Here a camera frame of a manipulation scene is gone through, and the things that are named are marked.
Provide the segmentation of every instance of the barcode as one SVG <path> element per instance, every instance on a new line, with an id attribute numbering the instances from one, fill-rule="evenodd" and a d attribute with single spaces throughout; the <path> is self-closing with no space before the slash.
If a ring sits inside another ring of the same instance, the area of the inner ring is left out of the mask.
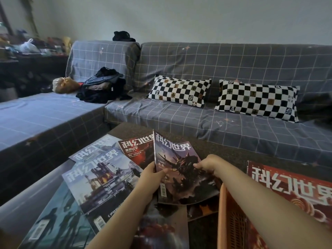
<path id="1" fill-rule="evenodd" d="M 47 224 L 49 223 L 49 219 L 44 219 L 41 220 L 38 223 L 37 228 L 35 229 L 35 231 L 32 233 L 31 237 L 29 238 L 29 240 L 36 240 L 39 239 L 40 235 L 43 233 L 43 231 L 45 230 Z"/>
<path id="2" fill-rule="evenodd" d="M 101 216 L 96 218 L 93 222 L 95 223 L 99 231 L 106 225 L 105 221 Z"/>
<path id="3" fill-rule="evenodd" d="M 163 183 L 160 183 L 160 193 L 162 197 L 167 197 L 166 186 Z"/>

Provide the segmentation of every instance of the cluttered table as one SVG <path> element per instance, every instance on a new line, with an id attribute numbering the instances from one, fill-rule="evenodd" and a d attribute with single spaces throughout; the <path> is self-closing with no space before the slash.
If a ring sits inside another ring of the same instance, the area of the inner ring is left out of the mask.
<path id="1" fill-rule="evenodd" d="M 172 142 L 189 141 L 201 159 L 208 154 L 217 154 L 232 163 L 242 171 L 246 171 L 247 161 L 266 164 L 272 167 L 285 169 L 321 180 L 331 181 L 331 170 L 325 167 L 305 166 L 300 163 L 281 160 L 263 154 L 222 146 L 219 144 L 198 140 L 193 137 L 174 135 L 159 131 Z M 110 135 L 120 139 L 151 134 L 152 129 L 130 123 L 122 123 L 109 132 Z M 14 238 L 18 243 L 22 241 L 31 226 L 34 224 L 42 210 L 45 208 L 53 194 L 63 182 L 62 173 L 71 169 L 74 162 L 68 160 L 60 167 L 40 179 L 31 187 L 20 193 L 8 203 L 0 207 L 0 228 Z M 216 248 L 218 213 L 188 223 L 190 248 Z"/>

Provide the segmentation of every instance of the magazine cover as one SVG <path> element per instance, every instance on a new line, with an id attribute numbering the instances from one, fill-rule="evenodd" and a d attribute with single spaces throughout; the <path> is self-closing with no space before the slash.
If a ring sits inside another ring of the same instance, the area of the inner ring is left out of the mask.
<path id="1" fill-rule="evenodd" d="M 122 152 L 142 169 L 154 161 L 153 134 L 119 141 Z"/>
<path id="2" fill-rule="evenodd" d="M 198 204 L 187 206 L 188 222 L 217 213 L 219 209 L 219 196 L 212 197 Z"/>
<path id="3" fill-rule="evenodd" d="M 110 134 L 106 134 L 89 146 L 86 146 L 75 154 L 69 156 L 69 159 L 73 160 L 74 162 L 85 162 L 86 160 L 95 157 L 112 147 L 119 148 L 118 141 L 120 141 L 119 138 L 116 138 Z"/>
<path id="4" fill-rule="evenodd" d="M 324 224 L 332 232 L 332 183 L 249 161 L 248 176 Z M 268 248 L 247 219 L 247 248 Z"/>
<path id="5" fill-rule="evenodd" d="M 97 234 L 135 187 L 143 170 L 112 148 L 62 176 Z"/>
<path id="6" fill-rule="evenodd" d="M 158 190 L 159 203 L 191 205 L 219 194 L 214 176 L 193 166 L 201 160 L 188 141 L 173 143 L 153 134 L 156 171 L 170 169 Z"/>
<path id="7" fill-rule="evenodd" d="M 19 249 L 85 248 L 94 236 L 67 184 L 62 182 Z"/>
<path id="8" fill-rule="evenodd" d="M 139 222 L 131 249 L 189 249 L 185 206 L 159 205 L 154 197 Z"/>

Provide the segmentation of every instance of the red magazine cover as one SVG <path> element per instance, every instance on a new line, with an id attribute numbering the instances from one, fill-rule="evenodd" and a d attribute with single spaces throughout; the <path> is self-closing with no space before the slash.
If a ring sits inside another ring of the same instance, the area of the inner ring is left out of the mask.
<path id="1" fill-rule="evenodd" d="M 249 161 L 247 174 L 332 231 L 332 183 Z M 247 219 L 247 249 L 267 249 Z"/>
<path id="2" fill-rule="evenodd" d="M 119 141 L 122 152 L 142 169 L 154 161 L 153 134 Z"/>

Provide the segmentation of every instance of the checkered pillow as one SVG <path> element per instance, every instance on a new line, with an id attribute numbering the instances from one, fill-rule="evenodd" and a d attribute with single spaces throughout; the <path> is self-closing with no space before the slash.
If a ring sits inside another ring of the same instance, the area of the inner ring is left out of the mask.
<path id="1" fill-rule="evenodd" d="M 295 102 L 300 87 L 243 84 L 225 80 L 219 81 L 219 87 L 216 110 L 298 122 Z"/>
<path id="2" fill-rule="evenodd" d="M 210 83 L 211 79 L 184 80 L 159 75 L 155 77 L 153 88 L 147 97 L 200 108 L 204 105 L 203 99 Z"/>

